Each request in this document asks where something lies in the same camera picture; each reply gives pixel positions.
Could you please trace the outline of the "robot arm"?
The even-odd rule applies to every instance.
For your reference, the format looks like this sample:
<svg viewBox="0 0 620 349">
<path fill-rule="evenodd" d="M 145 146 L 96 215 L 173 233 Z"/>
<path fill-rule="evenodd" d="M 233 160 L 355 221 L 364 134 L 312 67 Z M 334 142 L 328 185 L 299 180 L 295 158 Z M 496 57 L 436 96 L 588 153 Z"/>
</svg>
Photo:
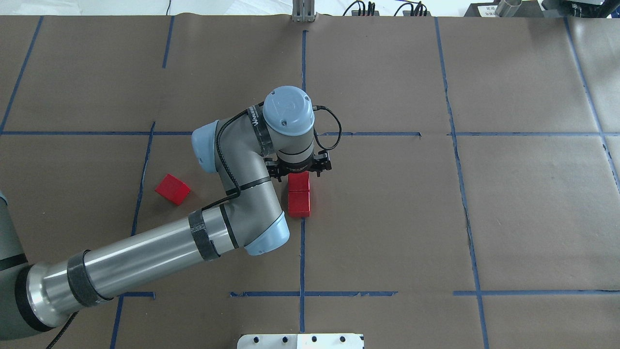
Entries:
<svg viewBox="0 0 620 349">
<path fill-rule="evenodd" d="M 84 308 L 236 248 L 257 256 L 290 237 L 272 179 L 331 169 L 329 148 L 314 128 L 308 94 L 281 86 L 238 115 L 192 132 L 199 165 L 217 173 L 226 196 L 175 222 L 56 264 L 28 262 L 1 197 L 1 339 L 66 327 Z"/>
</svg>

